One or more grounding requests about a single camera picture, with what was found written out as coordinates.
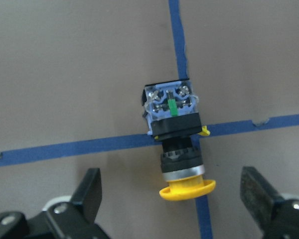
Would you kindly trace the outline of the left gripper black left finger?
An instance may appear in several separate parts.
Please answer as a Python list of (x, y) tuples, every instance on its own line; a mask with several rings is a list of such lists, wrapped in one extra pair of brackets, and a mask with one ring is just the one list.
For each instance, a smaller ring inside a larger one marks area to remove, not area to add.
[(100, 168), (89, 168), (73, 193), (70, 203), (89, 223), (94, 223), (102, 201)]

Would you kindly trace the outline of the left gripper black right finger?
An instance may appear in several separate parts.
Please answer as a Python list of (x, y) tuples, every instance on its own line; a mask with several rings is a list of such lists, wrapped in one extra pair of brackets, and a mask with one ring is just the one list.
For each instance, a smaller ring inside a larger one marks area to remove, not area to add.
[(252, 166), (242, 168), (240, 198), (262, 232), (269, 229), (285, 202), (282, 195)]

